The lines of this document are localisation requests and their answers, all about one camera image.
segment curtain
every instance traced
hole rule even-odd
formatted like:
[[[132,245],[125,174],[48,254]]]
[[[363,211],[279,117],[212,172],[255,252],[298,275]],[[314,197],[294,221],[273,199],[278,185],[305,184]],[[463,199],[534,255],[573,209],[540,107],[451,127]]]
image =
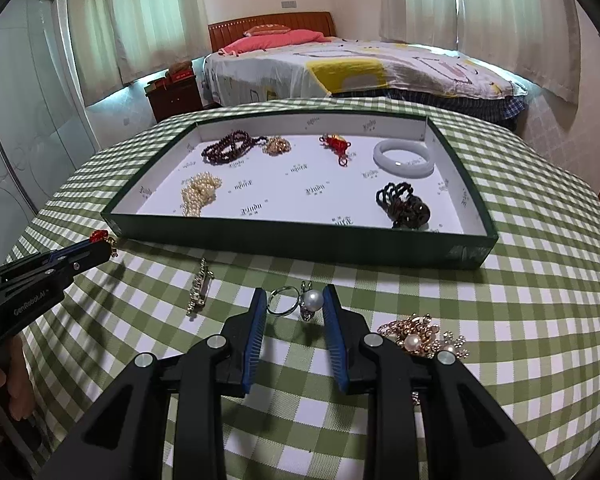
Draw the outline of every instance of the curtain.
[[[576,104],[580,24],[574,0],[459,0],[458,50]]]
[[[211,51],[203,0],[112,0],[122,81]]]
[[[85,106],[211,51],[203,0],[67,0]]]
[[[106,0],[67,0],[69,32],[84,105],[122,88]]]
[[[457,20],[456,0],[382,0],[380,36],[455,50]]]

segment pillow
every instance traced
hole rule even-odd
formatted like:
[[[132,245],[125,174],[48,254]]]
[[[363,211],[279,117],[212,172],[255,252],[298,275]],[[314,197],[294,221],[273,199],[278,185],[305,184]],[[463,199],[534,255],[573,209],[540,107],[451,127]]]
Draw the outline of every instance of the pillow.
[[[247,30],[245,36],[268,36],[269,34],[285,34],[291,29],[285,25],[256,25]]]
[[[276,48],[287,45],[300,45],[317,41],[319,43],[329,43],[321,32],[313,30],[290,30],[285,34],[269,34],[267,36],[248,36],[234,41],[232,44],[218,50],[220,54],[227,56],[239,56],[245,52],[253,52],[254,50],[267,50],[268,48]]]

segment green and white gingham tablecloth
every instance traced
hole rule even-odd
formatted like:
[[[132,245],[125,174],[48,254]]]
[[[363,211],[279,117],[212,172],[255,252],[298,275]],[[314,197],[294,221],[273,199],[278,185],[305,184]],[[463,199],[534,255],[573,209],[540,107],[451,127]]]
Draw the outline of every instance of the green and white gingham tablecloth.
[[[482,268],[355,268],[120,240],[115,260],[77,276],[62,304],[24,331],[54,447],[138,352],[186,352],[243,312],[255,287],[271,291],[309,279],[316,288],[334,283],[342,304],[372,330],[416,312],[464,335],[468,368],[551,471],[572,476],[600,439],[600,202],[586,183],[503,128],[385,99],[285,100],[178,116],[92,157],[27,227],[10,258],[107,228],[99,214],[105,204],[194,121],[295,108],[427,114],[458,152],[500,232]],[[189,320],[200,256],[216,279],[205,309]],[[316,323],[269,318],[251,394],[222,400],[230,478],[362,478],[366,400],[337,391],[321,316]],[[175,413],[174,401],[168,442]],[[171,444],[164,456],[168,478]]]

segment human hand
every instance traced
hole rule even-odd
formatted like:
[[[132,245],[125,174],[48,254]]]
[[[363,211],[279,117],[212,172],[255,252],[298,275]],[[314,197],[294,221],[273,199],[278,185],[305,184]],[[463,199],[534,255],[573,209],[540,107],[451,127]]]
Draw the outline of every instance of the human hand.
[[[11,397],[9,411],[14,420],[21,420],[33,413],[36,399],[29,379],[29,371],[24,361],[22,339],[19,335],[14,336],[7,342],[7,345],[11,355],[11,363],[8,375],[0,370],[0,387],[4,386],[5,383],[7,384],[7,391]]]

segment yellow patch on bedspread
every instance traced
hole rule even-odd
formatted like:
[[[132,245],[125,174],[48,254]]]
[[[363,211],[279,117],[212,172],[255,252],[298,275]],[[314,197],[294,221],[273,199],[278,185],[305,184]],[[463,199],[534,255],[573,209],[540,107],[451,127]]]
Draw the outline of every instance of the yellow patch on bedspread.
[[[382,63],[369,57],[307,61],[306,68],[331,94],[388,86]]]

